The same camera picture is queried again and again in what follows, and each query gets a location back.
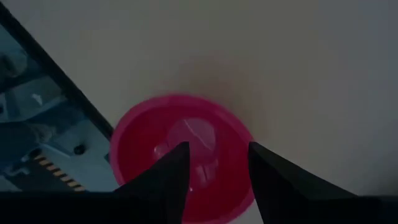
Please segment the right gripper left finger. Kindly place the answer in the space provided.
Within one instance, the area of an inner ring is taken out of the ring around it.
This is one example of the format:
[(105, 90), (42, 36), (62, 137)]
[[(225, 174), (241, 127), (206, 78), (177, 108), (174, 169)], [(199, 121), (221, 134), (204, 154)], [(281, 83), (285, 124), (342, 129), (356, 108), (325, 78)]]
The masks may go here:
[(190, 146), (181, 142), (115, 193), (133, 223), (182, 224), (189, 183)]

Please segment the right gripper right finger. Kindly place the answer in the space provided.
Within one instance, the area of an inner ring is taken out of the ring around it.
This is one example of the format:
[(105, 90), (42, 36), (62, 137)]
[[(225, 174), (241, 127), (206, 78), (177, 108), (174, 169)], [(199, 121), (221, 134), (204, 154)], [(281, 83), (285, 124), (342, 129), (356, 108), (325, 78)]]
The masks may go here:
[(355, 197), (254, 141), (248, 145), (248, 169), (266, 224), (316, 222), (323, 215), (315, 209), (324, 210), (318, 202)]

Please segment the small pink bowl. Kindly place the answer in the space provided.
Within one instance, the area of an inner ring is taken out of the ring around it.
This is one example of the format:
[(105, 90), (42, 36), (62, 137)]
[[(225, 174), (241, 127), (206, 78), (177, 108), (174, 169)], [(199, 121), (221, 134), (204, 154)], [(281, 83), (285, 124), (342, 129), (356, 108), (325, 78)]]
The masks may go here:
[(167, 95), (132, 107), (111, 138), (116, 182), (136, 178), (184, 141), (191, 161), (183, 224), (238, 218), (254, 201), (247, 159), (252, 136), (234, 114), (203, 98)]

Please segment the black metal table frame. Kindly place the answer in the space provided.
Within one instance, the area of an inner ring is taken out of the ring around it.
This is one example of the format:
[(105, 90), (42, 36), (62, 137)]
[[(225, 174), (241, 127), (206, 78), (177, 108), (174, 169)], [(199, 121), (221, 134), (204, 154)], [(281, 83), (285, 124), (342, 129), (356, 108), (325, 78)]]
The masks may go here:
[(20, 44), (21, 47), (46, 71), (50, 78), (65, 91), (67, 98), (76, 103), (99, 131), (107, 139), (110, 139), (114, 128), (1, 2), (0, 25), (2, 25), (18, 44)]

